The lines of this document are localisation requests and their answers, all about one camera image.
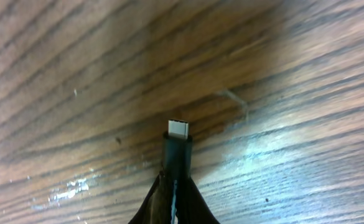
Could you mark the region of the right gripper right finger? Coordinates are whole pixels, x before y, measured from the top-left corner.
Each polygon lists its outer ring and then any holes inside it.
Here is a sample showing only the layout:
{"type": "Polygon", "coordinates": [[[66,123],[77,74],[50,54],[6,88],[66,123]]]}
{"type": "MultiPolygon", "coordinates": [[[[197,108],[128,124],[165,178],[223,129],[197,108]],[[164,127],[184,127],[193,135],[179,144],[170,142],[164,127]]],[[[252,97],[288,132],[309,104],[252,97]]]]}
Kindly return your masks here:
{"type": "Polygon", "coordinates": [[[178,184],[175,207],[178,224],[220,224],[191,177],[178,184]]]}

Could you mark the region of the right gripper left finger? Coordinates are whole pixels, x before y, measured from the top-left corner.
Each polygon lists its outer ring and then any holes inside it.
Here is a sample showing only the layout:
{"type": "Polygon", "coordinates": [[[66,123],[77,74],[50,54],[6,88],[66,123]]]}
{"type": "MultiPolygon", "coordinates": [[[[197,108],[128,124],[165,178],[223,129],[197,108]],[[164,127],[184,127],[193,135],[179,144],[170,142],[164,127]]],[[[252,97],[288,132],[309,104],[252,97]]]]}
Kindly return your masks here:
{"type": "Polygon", "coordinates": [[[137,213],[128,224],[174,223],[174,181],[169,174],[160,172],[137,213]]]}

